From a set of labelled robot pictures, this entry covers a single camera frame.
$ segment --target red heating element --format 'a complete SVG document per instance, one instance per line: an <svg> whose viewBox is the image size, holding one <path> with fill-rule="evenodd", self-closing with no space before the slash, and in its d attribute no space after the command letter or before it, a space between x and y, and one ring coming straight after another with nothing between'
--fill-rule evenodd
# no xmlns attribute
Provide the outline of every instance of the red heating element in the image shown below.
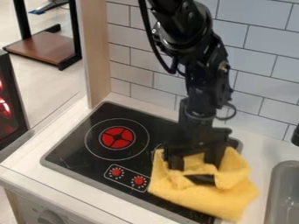
<svg viewBox="0 0 299 224"><path fill-rule="evenodd" d="M134 142L134 133L125 127L112 127L101 134L101 143L110 150L123 150Z"/></svg>

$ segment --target black stovetop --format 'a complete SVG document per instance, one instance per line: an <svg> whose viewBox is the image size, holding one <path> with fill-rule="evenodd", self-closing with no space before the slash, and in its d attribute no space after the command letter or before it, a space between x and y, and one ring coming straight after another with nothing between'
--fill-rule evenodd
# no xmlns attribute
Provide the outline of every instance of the black stovetop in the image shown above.
<svg viewBox="0 0 299 224"><path fill-rule="evenodd" d="M42 164L178 223L212 224L212 216L147 192L152 151L176 129L174 122L106 102L45 155Z"/></svg>

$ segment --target yellow cloth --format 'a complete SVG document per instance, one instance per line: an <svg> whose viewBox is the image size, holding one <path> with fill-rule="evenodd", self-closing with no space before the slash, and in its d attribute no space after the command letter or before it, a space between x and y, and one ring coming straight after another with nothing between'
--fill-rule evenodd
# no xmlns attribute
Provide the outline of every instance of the yellow cloth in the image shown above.
<svg viewBox="0 0 299 224"><path fill-rule="evenodd" d="M248 179L250 168L242 156L227 147L219 170L205 164L204 153L184 159L184 171L169 170L162 159L163 150L155 153L149 192L174 204L192 210L239 221L245 207L258 196ZM215 175L215 186L195 185L184 175Z"/></svg>

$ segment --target gray sink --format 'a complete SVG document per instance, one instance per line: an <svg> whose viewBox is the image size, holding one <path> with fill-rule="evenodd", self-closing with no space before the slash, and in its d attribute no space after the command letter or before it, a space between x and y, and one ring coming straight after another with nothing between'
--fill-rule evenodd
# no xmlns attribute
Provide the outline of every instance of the gray sink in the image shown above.
<svg viewBox="0 0 299 224"><path fill-rule="evenodd" d="M299 223L299 162L279 163L273 170L264 224Z"/></svg>

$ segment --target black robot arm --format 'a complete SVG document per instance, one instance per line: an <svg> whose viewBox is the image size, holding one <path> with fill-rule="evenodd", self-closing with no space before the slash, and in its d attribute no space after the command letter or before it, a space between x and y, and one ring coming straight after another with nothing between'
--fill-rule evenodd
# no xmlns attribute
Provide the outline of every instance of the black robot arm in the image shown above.
<svg viewBox="0 0 299 224"><path fill-rule="evenodd" d="M164 159L171 169L183 170L184 157L204 152L206 163L219 167L232 131L213 128L212 121L232 118L236 108L229 103L233 90L229 85L228 55L221 38L212 30L211 13L193 0L148 1L157 20L153 28L145 0L139 0L139 4L149 43L167 72L185 77L188 94L180 103L180 131L164 146ZM158 47L172 58L170 66L163 61ZM217 117L217 109L224 106L234 113Z"/></svg>

